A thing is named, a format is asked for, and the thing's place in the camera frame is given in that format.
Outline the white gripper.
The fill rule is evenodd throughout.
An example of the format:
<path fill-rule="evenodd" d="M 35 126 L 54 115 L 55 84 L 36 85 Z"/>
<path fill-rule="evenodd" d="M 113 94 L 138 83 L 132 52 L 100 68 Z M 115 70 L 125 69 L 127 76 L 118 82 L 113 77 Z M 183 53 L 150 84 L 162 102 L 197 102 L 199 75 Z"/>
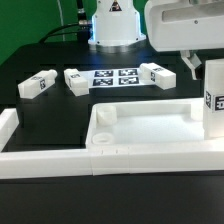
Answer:
<path fill-rule="evenodd" d="M 194 80 L 203 66 L 193 50 L 224 48 L 224 0 L 148 0 L 144 15 L 151 46 L 181 51 Z"/>

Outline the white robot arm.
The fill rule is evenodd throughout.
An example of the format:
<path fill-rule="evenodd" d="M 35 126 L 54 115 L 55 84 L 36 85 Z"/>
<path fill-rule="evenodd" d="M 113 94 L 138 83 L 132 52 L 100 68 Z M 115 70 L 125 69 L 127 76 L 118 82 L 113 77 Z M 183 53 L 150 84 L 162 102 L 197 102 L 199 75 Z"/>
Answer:
<path fill-rule="evenodd" d="M 147 40 L 158 52 L 178 51 L 192 73 L 200 78 L 201 49 L 224 48 L 224 0 L 147 0 L 146 34 L 133 0 L 96 0 L 92 16 L 92 50 L 125 52 Z"/>

